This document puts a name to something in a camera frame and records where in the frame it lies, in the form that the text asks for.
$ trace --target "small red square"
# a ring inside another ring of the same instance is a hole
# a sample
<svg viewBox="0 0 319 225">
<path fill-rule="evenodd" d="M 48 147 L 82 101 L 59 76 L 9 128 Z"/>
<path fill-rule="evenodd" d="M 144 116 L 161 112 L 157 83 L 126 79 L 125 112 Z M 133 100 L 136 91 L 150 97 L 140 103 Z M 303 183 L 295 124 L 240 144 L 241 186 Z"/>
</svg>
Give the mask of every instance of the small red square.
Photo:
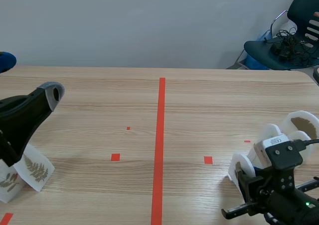
<svg viewBox="0 0 319 225">
<path fill-rule="evenodd" d="M 213 164 L 213 157 L 211 157 L 211 156 L 204 156 L 204 163 L 205 163 L 205 164 Z"/>
<path fill-rule="evenodd" d="M 120 161 L 121 154 L 112 154 L 111 161 Z"/>
</svg>

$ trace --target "chair leg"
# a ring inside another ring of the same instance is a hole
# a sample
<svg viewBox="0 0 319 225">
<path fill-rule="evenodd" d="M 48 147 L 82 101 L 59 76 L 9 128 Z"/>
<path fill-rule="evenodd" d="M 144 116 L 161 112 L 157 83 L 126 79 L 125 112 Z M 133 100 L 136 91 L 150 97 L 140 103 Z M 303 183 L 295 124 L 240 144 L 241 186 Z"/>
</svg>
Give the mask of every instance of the chair leg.
<svg viewBox="0 0 319 225">
<path fill-rule="evenodd" d="M 245 49 L 240 53 L 240 55 L 238 56 L 238 58 L 237 58 L 236 61 L 235 61 L 235 64 L 236 64 L 236 63 L 239 63 L 238 60 L 239 60 L 239 58 L 241 57 L 241 55 L 243 55 L 244 51 L 245 51 Z M 243 65 L 243 67 L 244 67 L 245 69 L 250 70 L 248 67 L 246 67 L 246 65 L 244 65 L 244 64 L 241 64 L 241 65 Z"/>
</svg>

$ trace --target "black chair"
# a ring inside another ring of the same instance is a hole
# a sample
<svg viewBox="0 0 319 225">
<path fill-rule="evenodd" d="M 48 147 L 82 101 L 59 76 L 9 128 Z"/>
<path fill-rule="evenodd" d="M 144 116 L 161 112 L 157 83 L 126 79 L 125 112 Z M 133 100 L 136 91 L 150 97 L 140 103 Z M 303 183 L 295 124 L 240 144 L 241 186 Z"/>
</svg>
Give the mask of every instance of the black chair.
<svg viewBox="0 0 319 225">
<path fill-rule="evenodd" d="M 311 44 L 313 47 L 307 47 L 307 55 L 310 60 L 304 63 L 296 63 L 289 60 L 283 61 L 275 55 L 270 49 L 271 42 L 279 41 L 279 38 L 264 41 L 248 41 L 244 45 L 244 50 L 256 61 L 264 64 L 273 70 L 291 70 L 306 67 L 313 67 L 319 64 L 319 0 L 294 0 L 288 11 L 282 12 L 271 25 L 285 12 L 288 12 L 288 18 L 297 25 L 297 31 L 294 35 L 300 41 Z"/>
</svg>

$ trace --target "leaf image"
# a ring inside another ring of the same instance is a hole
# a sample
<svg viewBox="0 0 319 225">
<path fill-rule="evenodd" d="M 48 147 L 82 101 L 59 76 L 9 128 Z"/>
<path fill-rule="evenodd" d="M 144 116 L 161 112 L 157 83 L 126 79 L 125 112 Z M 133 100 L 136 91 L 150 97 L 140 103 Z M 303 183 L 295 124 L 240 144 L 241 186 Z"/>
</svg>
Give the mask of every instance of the leaf image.
<svg viewBox="0 0 319 225">
<path fill-rule="evenodd" d="M 24 155 L 24 161 L 27 169 L 32 172 L 30 176 L 34 177 L 36 182 L 40 182 L 41 180 L 44 181 L 44 179 L 48 176 L 48 169 L 44 171 L 44 164 L 40 163 L 39 165 L 38 163 L 33 163 L 26 155 Z"/>
<path fill-rule="evenodd" d="M 28 157 L 26 157 L 26 155 L 24 155 L 24 161 L 25 161 L 25 164 L 26 164 L 28 170 L 33 171 L 32 170 L 32 161 Z"/>
<path fill-rule="evenodd" d="M 7 192 L 10 192 L 15 186 L 16 184 L 13 184 L 10 188 L 8 188 Z"/>
<path fill-rule="evenodd" d="M 17 173 L 16 173 L 16 174 L 12 174 L 12 175 L 11 175 L 11 178 L 10 178 L 10 181 L 13 180 L 13 181 L 15 182 L 16 179 L 17 179 L 17 177 L 18 177 L 18 174 L 17 174 Z"/>
<path fill-rule="evenodd" d="M 19 183 L 15 183 L 15 180 L 18 177 L 17 173 L 16 174 L 12 174 L 12 176 L 10 178 L 10 181 L 8 180 L 9 177 L 10 177 L 10 174 L 7 174 L 6 175 L 6 179 L 2 178 L 4 180 L 0 182 L 0 187 L 1 188 L 6 188 L 6 187 L 9 187 L 10 185 L 12 185 L 10 188 L 8 188 L 7 192 L 10 192 L 17 184 L 19 184 Z"/>
<path fill-rule="evenodd" d="M 3 184 L 1 184 L 0 187 L 6 188 L 6 187 L 10 186 L 11 184 L 12 184 L 11 182 L 6 182 L 6 181 L 5 181 Z"/>
</svg>

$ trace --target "chair backrest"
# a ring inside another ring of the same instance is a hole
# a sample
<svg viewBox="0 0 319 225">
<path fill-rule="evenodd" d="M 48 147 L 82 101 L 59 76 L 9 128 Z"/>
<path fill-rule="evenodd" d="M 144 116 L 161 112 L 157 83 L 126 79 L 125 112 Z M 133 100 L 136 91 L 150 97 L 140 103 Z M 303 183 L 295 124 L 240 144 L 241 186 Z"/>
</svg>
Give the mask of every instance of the chair backrest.
<svg viewBox="0 0 319 225">
<path fill-rule="evenodd" d="M 319 43 L 319 0 L 294 0 L 288 18 L 298 27 L 296 36 L 312 45 Z"/>
</svg>

